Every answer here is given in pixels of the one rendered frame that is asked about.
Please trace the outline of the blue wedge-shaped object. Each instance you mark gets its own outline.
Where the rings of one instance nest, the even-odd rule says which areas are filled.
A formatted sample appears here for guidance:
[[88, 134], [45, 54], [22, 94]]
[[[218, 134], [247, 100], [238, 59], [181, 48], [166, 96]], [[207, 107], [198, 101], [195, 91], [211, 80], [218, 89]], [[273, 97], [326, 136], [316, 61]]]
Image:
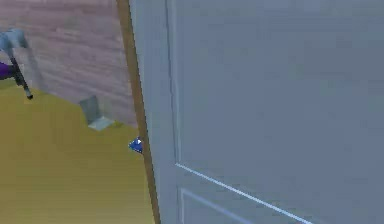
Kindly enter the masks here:
[[142, 141], [139, 137], [136, 137], [134, 140], [132, 140], [129, 144], [128, 147], [138, 153], [142, 153], [143, 147], [142, 147]]

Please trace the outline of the grey panelled room door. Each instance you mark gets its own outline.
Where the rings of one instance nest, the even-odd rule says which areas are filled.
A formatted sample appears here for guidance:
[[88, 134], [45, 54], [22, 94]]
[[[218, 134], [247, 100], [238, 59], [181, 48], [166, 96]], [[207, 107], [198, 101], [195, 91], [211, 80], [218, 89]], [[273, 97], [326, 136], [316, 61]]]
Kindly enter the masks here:
[[384, 224], [384, 0], [116, 0], [156, 224]]

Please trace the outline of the purple cushion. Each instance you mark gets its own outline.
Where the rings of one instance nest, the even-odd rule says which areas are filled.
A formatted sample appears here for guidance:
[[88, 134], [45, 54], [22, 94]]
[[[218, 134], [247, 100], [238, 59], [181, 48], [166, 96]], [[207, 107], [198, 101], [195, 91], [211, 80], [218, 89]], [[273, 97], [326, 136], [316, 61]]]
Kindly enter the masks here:
[[11, 78], [13, 75], [13, 67], [11, 65], [0, 62], [0, 80]]

